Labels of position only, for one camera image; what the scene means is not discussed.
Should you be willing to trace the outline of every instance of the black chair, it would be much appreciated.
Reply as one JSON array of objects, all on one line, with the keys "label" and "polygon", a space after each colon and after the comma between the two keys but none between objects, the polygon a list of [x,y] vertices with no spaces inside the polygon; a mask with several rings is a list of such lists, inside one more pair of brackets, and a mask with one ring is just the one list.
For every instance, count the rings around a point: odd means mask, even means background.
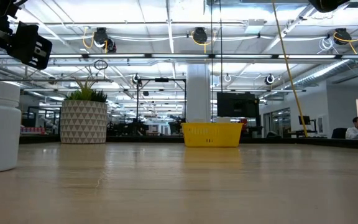
[{"label": "black chair", "polygon": [[345,139],[347,128],[336,128],[333,131],[331,138],[333,139]]}]

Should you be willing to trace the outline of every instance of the ceiling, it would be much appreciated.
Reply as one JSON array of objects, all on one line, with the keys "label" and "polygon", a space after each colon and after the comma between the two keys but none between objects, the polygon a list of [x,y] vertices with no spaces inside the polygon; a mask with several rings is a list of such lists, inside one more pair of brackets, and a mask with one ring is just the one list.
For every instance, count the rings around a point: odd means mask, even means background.
[{"label": "ceiling", "polygon": [[[211,6],[205,5],[205,1],[201,0],[29,0],[24,4],[24,9],[17,13],[17,20],[11,18],[11,29],[16,29],[17,21],[39,25],[39,34],[53,43],[53,54],[87,54],[87,52],[103,54],[103,49],[95,45],[87,48],[83,43],[91,45],[92,32],[97,27],[107,28],[108,35],[116,43],[117,54],[283,53],[279,41],[272,43],[278,34],[272,5],[260,3],[268,1],[248,1],[251,3],[245,4],[240,3],[239,0],[221,0],[221,11],[219,1],[213,2]],[[277,2],[280,29],[289,29],[284,35],[284,46],[288,54],[351,53],[349,44],[333,44],[332,35],[336,28],[346,28],[353,39],[358,39],[358,9],[340,8],[337,11],[322,14],[313,8],[305,12],[305,8],[308,7],[307,1],[281,0]],[[299,16],[305,17],[299,21],[297,20]],[[257,25],[253,23],[253,20],[257,19],[262,20],[263,23]],[[191,38],[191,32],[195,27],[204,27],[208,34],[208,42],[212,40],[212,44],[207,45],[205,49],[204,46],[195,44]],[[331,36],[330,40],[324,40],[328,34]],[[354,42],[354,46],[358,48],[358,41]],[[229,81],[223,82],[224,88],[268,90],[272,87],[264,83],[264,78],[269,74],[276,78],[280,77],[279,80],[276,79],[277,83],[288,81],[284,60],[255,60],[251,63],[242,60],[221,61],[220,59],[214,60],[213,63],[210,60],[151,60],[146,58],[131,59],[130,62],[126,59],[107,61],[112,66],[99,71],[93,67],[94,60],[51,59],[50,66],[44,71],[27,68],[27,75],[32,74],[30,78],[36,80],[52,77],[86,78],[92,73],[94,76],[98,74],[98,78],[105,77],[110,80],[110,82],[97,83],[95,88],[119,90],[133,88],[131,79],[136,73],[141,78],[186,78],[189,63],[207,63],[210,71],[213,68],[214,75],[220,76],[222,73],[230,76]],[[324,63],[331,62],[292,60],[289,66],[292,75],[297,77]],[[9,70],[13,74],[8,74],[6,71],[0,72],[0,75],[5,78],[17,78],[16,75],[26,74],[25,66],[12,59],[0,59],[0,69]],[[358,85],[356,80],[358,79],[349,83]],[[213,83],[220,88],[219,81]],[[71,84],[59,82],[56,85],[45,82],[27,82],[26,85],[25,88],[38,90],[75,86],[73,82]],[[178,90],[165,93],[150,92],[148,98],[180,99],[184,97],[182,90],[174,82],[150,82],[147,87]],[[41,95],[51,95],[45,91],[35,92]],[[128,94],[122,92],[111,91],[108,95],[111,103],[133,103]]]}]

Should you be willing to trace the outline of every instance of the table surface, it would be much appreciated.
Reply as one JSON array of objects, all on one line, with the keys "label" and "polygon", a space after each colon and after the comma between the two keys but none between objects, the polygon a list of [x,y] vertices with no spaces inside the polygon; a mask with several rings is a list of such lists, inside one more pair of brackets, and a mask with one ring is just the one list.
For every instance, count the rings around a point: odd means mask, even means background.
[{"label": "table surface", "polygon": [[0,223],[358,223],[358,150],[20,145]]}]

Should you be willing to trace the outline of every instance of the green plant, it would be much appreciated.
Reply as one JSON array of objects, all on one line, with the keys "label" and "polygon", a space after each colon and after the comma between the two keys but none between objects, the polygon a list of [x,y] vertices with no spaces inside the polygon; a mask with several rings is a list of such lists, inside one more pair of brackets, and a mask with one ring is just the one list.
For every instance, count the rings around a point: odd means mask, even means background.
[{"label": "green plant", "polygon": [[107,100],[107,95],[103,94],[103,91],[96,92],[92,90],[92,86],[96,83],[96,80],[93,80],[92,75],[88,76],[82,84],[79,79],[74,78],[80,87],[81,90],[72,92],[70,95],[66,96],[65,100],[88,100],[88,101],[97,101],[105,103]]}]

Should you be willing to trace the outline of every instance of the geometric patterned pot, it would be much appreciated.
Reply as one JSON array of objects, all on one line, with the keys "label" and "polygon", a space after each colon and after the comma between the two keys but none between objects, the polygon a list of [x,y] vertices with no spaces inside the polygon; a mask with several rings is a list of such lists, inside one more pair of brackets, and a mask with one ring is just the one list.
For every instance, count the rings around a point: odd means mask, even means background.
[{"label": "geometric patterned pot", "polygon": [[107,120],[105,103],[65,100],[60,121],[60,140],[67,144],[105,143]]}]

